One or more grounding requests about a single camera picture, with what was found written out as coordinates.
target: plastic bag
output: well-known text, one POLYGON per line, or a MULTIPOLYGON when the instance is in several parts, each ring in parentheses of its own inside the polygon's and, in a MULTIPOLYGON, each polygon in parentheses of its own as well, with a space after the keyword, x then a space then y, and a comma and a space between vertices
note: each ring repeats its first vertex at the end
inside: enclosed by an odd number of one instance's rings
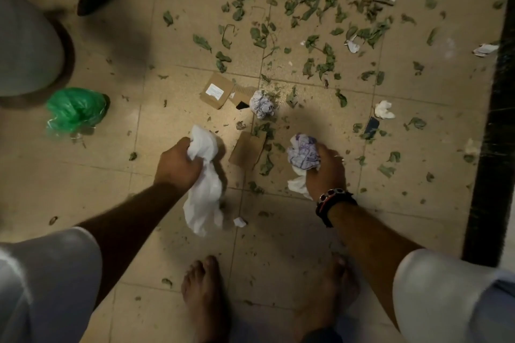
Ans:
POLYGON ((108 97, 85 88, 70 87, 56 91, 46 102, 54 115, 47 127, 56 132, 75 133, 81 127, 93 127, 102 121, 108 97))

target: bracelet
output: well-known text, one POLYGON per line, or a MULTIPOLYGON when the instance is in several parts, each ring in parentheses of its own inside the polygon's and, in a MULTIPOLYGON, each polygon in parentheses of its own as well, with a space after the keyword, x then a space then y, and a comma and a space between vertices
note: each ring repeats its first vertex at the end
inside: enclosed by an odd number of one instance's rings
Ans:
POLYGON ((329 210, 338 202, 347 202, 357 205, 357 202, 352 198, 352 193, 344 191, 343 189, 331 189, 325 194, 322 194, 318 199, 316 214, 321 218, 327 228, 332 228, 333 224, 329 221, 329 210))

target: brown cardboard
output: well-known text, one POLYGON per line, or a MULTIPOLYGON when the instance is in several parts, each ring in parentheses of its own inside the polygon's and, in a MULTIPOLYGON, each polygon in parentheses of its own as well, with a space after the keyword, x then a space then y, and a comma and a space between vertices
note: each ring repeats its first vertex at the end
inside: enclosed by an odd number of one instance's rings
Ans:
POLYGON ((218 110, 226 102, 233 87, 232 81, 227 80, 220 73, 213 73, 200 94, 200 99, 218 110))
POLYGON ((232 150, 229 163, 244 170, 252 170, 259 160, 265 140, 266 133, 260 133, 260 136, 257 137, 249 132, 241 132, 240 138, 232 150))
POLYGON ((256 92, 256 87, 242 87, 238 84, 234 85, 229 100, 236 106, 238 110, 248 108, 250 104, 250 98, 256 92))

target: white sleeve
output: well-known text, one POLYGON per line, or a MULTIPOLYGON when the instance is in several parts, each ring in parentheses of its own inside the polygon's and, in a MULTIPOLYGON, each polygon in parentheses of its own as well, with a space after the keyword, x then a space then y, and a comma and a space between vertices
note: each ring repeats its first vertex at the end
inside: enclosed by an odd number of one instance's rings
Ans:
POLYGON ((79 342, 101 275, 100 248, 82 228, 0 243, 0 343, 79 342))
MULTIPOLYGON (((482 341, 477 334, 478 327, 485 325, 480 319, 485 312, 481 310, 487 306, 492 309, 492 302, 483 301, 483 294, 493 286, 505 288, 497 295, 515 296, 515 275, 427 249, 413 251, 403 259, 393 280, 393 307, 399 329, 409 343, 482 341)), ((510 310, 510 301, 496 304, 510 310)), ((482 329, 485 341, 502 342, 492 331, 482 329)))

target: white paper scrap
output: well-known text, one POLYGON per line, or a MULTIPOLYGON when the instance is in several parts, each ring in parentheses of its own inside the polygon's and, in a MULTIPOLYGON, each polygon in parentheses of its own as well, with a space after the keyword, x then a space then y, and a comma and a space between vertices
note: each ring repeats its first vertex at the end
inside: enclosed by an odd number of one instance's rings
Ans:
POLYGON ((213 96, 216 100, 220 100, 223 95, 223 90, 219 87, 216 87, 214 84, 210 84, 208 89, 205 91, 207 95, 213 96))
POLYGON ((499 49, 499 45, 491 45, 489 43, 482 43, 480 47, 474 49, 472 53, 477 57, 485 57, 490 53, 495 52, 499 49))
POLYGON ((234 219, 234 224, 237 226, 237 227, 240 227, 240 228, 244 228, 247 226, 247 222, 241 218, 241 217, 236 217, 234 219))
POLYGON ((347 47, 349 48, 351 53, 359 52, 360 46, 357 43, 353 42, 355 38, 356 38, 356 35, 354 35, 354 37, 352 37, 352 39, 345 41, 345 45, 347 45, 347 47))
POLYGON ((391 111, 388 111, 388 109, 391 107, 391 103, 387 100, 380 101, 374 110, 374 114, 377 118, 390 120, 392 118, 395 118, 395 114, 391 111))

